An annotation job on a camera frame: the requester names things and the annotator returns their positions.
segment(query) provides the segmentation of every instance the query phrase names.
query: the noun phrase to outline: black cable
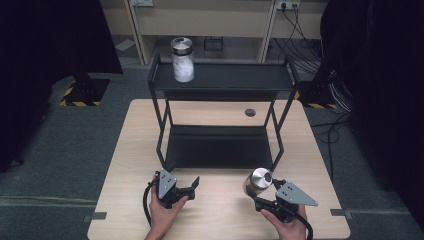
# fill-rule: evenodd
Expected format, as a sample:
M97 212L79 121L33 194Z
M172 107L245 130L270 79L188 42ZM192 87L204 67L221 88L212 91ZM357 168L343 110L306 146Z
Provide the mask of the black cable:
M333 177L334 177L334 166L333 166L333 156L331 153L331 143L330 143L330 134L331 131L333 130L333 128L338 124L338 122L346 115L350 114L351 112L347 112L342 114L334 123L333 125L331 125L330 129L328 130L328 135L327 135L327 145L328 145L328 155L329 155L329 159L330 159L330 180L331 182L333 182Z
M296 44L293 42L293 39L291 39L290 40L291 41L291 43L292 43L292 45L293 45L293 48L296 50L296 52L298 52L303 58L304 58L304 60L305 61L308 61L308 64L309 65L311 65L311 64L313 64L314 65L314 67L315 68L319 68L319 65L318 64L316 64L315 62L313 62L313 61L310 61L310 59L308 59L307 57L305 57L305 55L303 55L300 51L299 51L299 49L297 49L297 47L296 47Z
M153 179L153 181L150 183L147 183L147 187L144 190L143 194L143 208L144 208L144 214L146 215L147 221L149 222L149 225L152 225L152 219L150 217L149 208L147 207L147 196L149 195L149 191L152 188L153 185L155 185L157 182L156 178Z
M300 26L300 23L299 23L299 8L297 8L297 6L294 6L294 15L295 15L295 17L296 17L296 22L297 22L297 25L299 26L299 34L300 34L300 36L302 36L302 38L303 38L303 40L305 40L305 42L306 42L306 45L308 45L308 48L309 48L309 51L312 53L312 55L319 61L319 62L321 62L321 59L316 55L316 53L314 53L313 51L312 51L312 47L309 45L309 43L308 43L308 40L306 39L306 37L305 37L305 35L303 35L303 31L302 31L302 27Z
M289 42L289 40L287 40L287 42L285 42L284 40L282 40L283 42L284 42L284 47L287 45L287 43ZM281 53L284 53L285 55L287 55L287 52L286 51L284 51L283 50L283 48L284 47L281 47L281 45L278 43L278 40L276 39L276 38L274 38L274 41L275 41L275 43L278 45L278 47L280 48L280 54ZM301 70L303 70L303 71L305 71L305 72L309 72L309 73L316 73L316 71L314 71L314 70L312 70L312 69L310 69L310 68L308 68L307 66L305 66L305 65L303 65L303 63L301 63L301 62L299 62L298 61L298 59L294 56L294 55L291 55L292 56L292 58L294 59L294 60L297 60L297 61L295 61L295 65L297 65L297 67L298 68L300 68Z
M299 220L303 225L305 225L306 229L308 229L308 236L306 237L307 240L312 240L314 238L314 230L312 229L311 224L302 216L295 213L294 217Z
M298 213L293 213L283 205L280 205L280 207L305 225L306 229L308 229L308 236L306 237L306 240L312 240L314 238L314 230L312 229L311 224L304 217L300 216Z

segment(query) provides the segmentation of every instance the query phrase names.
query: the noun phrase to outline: small white object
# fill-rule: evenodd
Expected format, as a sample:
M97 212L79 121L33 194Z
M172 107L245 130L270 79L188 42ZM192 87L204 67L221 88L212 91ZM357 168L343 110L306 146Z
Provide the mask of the small white object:
M175 38L171 41L174 77L178 82L190 82L194 78L192 41L188 38Z

